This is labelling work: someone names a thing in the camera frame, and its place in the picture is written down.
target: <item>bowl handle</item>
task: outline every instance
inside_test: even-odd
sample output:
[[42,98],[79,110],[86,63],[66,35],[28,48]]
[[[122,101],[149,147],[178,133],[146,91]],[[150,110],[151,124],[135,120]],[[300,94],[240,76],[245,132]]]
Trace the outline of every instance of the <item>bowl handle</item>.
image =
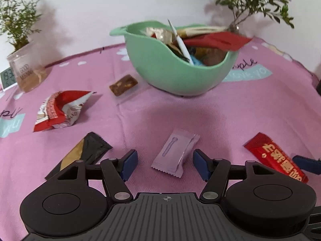
[[115,28],[111,30],[109,33],[110,36],[122,36],[125,34],[127,34],[127,26]]

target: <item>black circular cover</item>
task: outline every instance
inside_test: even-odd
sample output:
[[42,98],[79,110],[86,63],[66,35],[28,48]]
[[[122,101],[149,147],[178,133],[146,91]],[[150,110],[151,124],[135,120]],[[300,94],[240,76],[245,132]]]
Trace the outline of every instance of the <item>black circular cover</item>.
[[106,215],[106,197],[85,180],[50,179],[21,203],[27,230],[47,237],[67,237],[96,226]]
[[253,227],[282,229],[309,217],[317,200],[310,186],[274,170],[256,175],[252,166],[261,165],[246,162],[247,178],[226,191],[224,203],[232,218]]

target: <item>blue gripper pad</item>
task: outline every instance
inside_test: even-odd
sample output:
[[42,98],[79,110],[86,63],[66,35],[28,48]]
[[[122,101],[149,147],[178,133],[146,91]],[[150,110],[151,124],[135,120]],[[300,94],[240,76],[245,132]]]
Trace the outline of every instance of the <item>blue gripper pad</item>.
[[321,175],[321,161],[301,157],[298,155],[294,156],[292,160],[300,169],[313,174]]
[[123,170],[120,172],[120,177],[126,182],[134,172],[138,164],[138,153],[134,151],[126,160],[124,160]]
[[203,159],[203,157],[196,150],[194,150],[193,153],[193,164],[201,178],[204,181],[208,181],[211,177],[211,172],[208,169],[207,161]]

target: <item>digital clock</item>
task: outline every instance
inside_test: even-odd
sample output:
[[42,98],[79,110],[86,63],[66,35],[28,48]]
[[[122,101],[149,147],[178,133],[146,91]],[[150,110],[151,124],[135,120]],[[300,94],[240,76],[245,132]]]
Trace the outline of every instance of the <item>digital clock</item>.
[[17,85],[16,79],[10,67],[0,73],[0,81],[1,81],[3,91]]

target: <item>black and gold packet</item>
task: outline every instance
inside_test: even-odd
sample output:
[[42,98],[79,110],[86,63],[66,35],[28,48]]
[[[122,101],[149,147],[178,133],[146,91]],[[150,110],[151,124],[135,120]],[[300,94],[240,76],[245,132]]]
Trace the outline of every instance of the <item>black and gold packet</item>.
[[81,159],[87,165],[95,164],[100,158],[113,147],[105,142],[94,132],[88,133],[69,153],[54,167],[45,177],[46,180],[54,176],[75,160]]

